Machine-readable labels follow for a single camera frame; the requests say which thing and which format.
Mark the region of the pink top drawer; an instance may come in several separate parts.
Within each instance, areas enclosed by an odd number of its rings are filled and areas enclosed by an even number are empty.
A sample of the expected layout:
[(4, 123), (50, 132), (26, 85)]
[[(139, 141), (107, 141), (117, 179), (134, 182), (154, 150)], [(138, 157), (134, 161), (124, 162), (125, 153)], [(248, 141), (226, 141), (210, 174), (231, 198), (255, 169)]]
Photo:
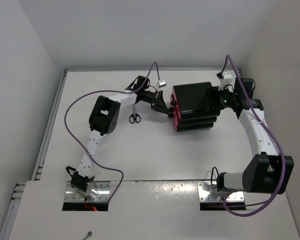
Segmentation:
[(177, 97), (174, 94), (170, 95), (170, 105), (176, 107), (178, 105)]

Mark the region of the pink drawer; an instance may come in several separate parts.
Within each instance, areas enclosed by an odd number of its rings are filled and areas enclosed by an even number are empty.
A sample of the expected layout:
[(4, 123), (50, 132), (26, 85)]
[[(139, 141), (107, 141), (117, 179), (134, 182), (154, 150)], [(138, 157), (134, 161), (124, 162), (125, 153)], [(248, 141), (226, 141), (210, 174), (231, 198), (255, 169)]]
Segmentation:
[(179, 107), (178, 106), (171, 106), (168, 109), (168, 117), (173, 119), (175, 122), (179, 121)]
[(177, 119), (177, 118), (173, 118), (172, 119), (173, 121), (173, 127), (174, 127), (174, 130), (176, 131), (176, 132), (178, 132), (179, 130), (178, 130), (178, 127), (179, 127), (179, 120)]
[(170, 105), (176, 107), (178, 105), (177, 97), (174, 94), (170, 95)]

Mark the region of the black drawer cabinet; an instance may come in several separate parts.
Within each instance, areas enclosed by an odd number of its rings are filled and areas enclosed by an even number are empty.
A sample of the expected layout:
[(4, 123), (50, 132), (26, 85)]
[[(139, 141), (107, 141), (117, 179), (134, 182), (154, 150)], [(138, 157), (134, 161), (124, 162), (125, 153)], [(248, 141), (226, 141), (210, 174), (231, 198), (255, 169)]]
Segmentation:
[(172, 87), (179, 108), (178, 132), (210, 129), (214, 126), (220, 111), (203, 111), (198, 108), (198, 103), (211, 86), (210, 82), (198, 82)]

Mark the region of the black handled scissors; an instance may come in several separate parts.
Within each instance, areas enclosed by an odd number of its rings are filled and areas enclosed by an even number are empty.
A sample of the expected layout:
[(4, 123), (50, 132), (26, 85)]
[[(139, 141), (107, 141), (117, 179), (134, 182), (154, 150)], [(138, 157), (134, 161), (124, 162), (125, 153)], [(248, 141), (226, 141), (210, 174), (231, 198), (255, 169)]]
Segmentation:
[(138, 124), (141, 122), (141, 116), (136, 111), (136, 105), (132, 105), (132, 114), (129, 116), (129, 122), (131, 124)]

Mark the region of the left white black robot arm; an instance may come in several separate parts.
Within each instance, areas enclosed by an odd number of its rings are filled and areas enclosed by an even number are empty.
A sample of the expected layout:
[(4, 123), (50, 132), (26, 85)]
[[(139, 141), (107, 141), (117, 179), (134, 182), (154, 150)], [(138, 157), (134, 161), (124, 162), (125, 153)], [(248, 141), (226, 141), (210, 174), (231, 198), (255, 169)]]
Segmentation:
[(167, 85), (163, 79), (158, 80), (155, 91), (148, 91), (150, 87), (150, 80), (147, 77), (139, 75), (126, 89), (123, 91), (109, 90), (114, 93), (113, 96), (107, 97), (100, 95), (91, 111), (88, 119), (89, 124), (89, 138), (88, 144), (83, 145), (79, 139), (70, 131), (67, 123), (67, 115), (71, 107), (79, 100), (93, 94), (87, 93), (72, 103), (65, 112), (64, 125), (68, 133), (79, 143), (83, 148), (84, 154), (78, 167), (73, 168), (67, 166), (65, 169), (71, 177), (70, 184), (79, 193), (87, 196), (92, 188), (92, 182), (96, 176), (94, 166), (98, 166), (108, 171), (114, 171), (121, 174), (120, 180), (124, 178), (124, 173), (116, 168), (106, 167), (96, 161), (94, 155), (97, 153), (100, 143), (105, 136), (111, 134), (118, 122), (119, 113), (122, 108), (135, 107), (135, 105), (142, 101), (150, 104), (152, 110), (173, 116), (172, 111), (168, 109), (164, 99), (161, 88)]

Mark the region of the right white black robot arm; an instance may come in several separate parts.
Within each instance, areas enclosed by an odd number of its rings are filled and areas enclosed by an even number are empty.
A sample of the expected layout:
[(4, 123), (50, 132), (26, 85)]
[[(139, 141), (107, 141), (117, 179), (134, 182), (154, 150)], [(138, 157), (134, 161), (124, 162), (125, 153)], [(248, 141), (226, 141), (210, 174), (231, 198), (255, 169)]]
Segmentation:
[(264, 107), (253, 93), (242, 91), (239, 81), (234, 90), (209, 86), (199, 107), (205, 112), (231, 108), (243, 126), (251, 147), (252, 160), (243, 172), (222, 172), (216, 179), (218, 191), (245, 191), (247, 193), (283, 194), (290, 179), (294, 160), (280, 152), (274, 138), (268, 133)]

